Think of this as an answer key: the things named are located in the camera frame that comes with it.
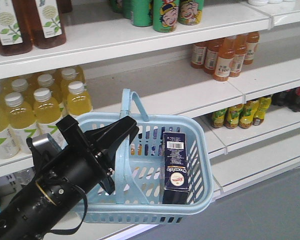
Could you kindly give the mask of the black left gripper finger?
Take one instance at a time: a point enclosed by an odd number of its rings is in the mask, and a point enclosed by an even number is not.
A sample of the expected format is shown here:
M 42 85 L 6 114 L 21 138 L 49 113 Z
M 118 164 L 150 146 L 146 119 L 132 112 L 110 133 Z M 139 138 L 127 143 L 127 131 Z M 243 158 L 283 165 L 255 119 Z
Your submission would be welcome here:
M 131 135 L 134 139 L 137 133 L 137 122 L 126 116 L 104 127 L 88 130 L 84 134 L 98 150 L 117 150 L 127 136 Z
M 130 144 L 136 137 L 139 128 L 119 130 L 118 126 L 105 126 L 100 129 L 100 150 L 105 158 L 107 168 L 116 170 L 121 153 L 125 152 L 125 144 Z

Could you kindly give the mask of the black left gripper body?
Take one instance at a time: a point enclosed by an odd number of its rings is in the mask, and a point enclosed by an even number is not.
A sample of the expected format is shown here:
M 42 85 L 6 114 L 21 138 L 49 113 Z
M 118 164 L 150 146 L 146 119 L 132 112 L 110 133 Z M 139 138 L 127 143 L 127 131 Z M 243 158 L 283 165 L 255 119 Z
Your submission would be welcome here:
M 112 194 L 115 124 L 82 131 L 78 121 L 68 115 L 57 127 L 67 146 L 43 167 L 41 187 L 53 196 L 88 193 L 95 185 Z

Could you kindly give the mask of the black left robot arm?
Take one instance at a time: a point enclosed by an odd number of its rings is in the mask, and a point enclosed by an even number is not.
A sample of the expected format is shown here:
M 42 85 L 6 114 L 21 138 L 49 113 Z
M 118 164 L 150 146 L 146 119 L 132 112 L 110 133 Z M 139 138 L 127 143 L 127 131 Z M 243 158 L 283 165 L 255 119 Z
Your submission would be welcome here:
M 108 194 L 115 191 L 116 151 L 126 137 L 135 137 L 139 130 L 129 116 L 88 131 L 82 131 L 70 115 L 56 125 L 67 142 L 57 153 L 48 144 L 39 151 L 32 138 L 26 140 L 35 176 L 0 212 L 0 240 L 41 240 L 48 233 L 76 233 L 77 228 L 55 229 L 55 225 L 78 202 L 87 207 L 87 193 L 96 185 Z

